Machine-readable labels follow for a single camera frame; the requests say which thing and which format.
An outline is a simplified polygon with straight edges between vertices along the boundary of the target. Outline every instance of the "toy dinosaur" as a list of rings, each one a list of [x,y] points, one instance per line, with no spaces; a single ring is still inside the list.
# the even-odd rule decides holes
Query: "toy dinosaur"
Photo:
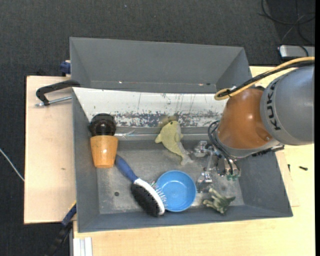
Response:
[[[209,189],[209,193],[211,195],[211,198],[213,201],[210,200],[204,200],[203,204],[207,207],[211,207],[218,211],[221,214],[225,214],[225,212],[228,209],[228,206],[230,203],[236,199],[235,196],[233,197],[225,197],[223,195],[220,195],[216,190],[214,190],[212,187]]]

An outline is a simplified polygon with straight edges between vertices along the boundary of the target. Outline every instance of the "black brush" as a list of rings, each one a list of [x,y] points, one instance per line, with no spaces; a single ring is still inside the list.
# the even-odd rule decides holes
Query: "black brush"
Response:
[[[140,207],[151,216],[163,215],[165,213],[164,202],[166,197],[160,189],[155,187],[155,183],[150,185],[137,177],[127,162],[118,155],[115,157],[114,163],[122,174],[132,182],[131,193]]]

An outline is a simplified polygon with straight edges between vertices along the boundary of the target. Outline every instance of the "yellow toy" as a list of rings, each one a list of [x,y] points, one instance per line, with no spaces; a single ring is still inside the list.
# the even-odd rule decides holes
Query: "yellow toy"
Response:
[[[182,161],[180,163],[184,166],[186,163],[192,163],[193,161],[181,143],[182,137],[180,124],[177,121],[171,121],[161,129],[155,139],[155,143],[162,142],[168,150],[181,156]]]

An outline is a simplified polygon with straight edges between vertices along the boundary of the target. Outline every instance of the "dark carpet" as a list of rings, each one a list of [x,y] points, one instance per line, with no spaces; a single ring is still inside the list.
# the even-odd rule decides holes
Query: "dark carpet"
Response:
[[[1,0],[0,148],[23,175],[24,75],[60,76],[69,37],[239,46],[250,65],[279,64],[279,44],[315,43],[315,0],[264,7],[278,21],[259,0]],[[59,224],[24,225],[24,183],[1,154],[0,179],[0,255],[43,255]],[[68,244],[57,255],[68,255]]]

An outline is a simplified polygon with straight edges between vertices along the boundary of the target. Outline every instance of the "blue bowl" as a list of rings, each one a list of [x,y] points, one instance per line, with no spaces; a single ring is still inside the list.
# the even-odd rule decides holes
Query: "blue bowl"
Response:
[[[159,177],[156,184],[164,193],[165,209],[170,212],[182,212],[188,209],[196,198],[196,184],[183,171],[167,171]]]

